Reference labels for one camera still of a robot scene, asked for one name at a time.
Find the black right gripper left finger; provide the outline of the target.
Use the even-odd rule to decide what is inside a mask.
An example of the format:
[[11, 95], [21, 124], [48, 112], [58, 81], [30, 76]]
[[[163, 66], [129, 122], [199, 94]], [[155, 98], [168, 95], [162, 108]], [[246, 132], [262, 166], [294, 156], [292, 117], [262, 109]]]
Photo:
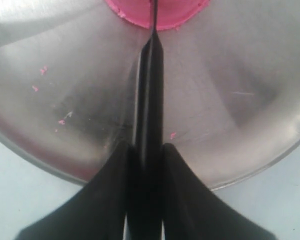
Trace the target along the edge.
[[22, 229], [18, 240], [121, 240], [124, 236], [130, 146], [120, 142], [76, 195]]

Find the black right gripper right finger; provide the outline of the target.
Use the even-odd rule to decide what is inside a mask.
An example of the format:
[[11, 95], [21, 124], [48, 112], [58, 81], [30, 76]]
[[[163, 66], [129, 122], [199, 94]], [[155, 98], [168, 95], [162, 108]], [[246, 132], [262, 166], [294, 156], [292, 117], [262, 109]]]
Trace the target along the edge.
[[173, 144], [163, 146], [167, 240], [275, 240], [276, 236], [218, 198]]

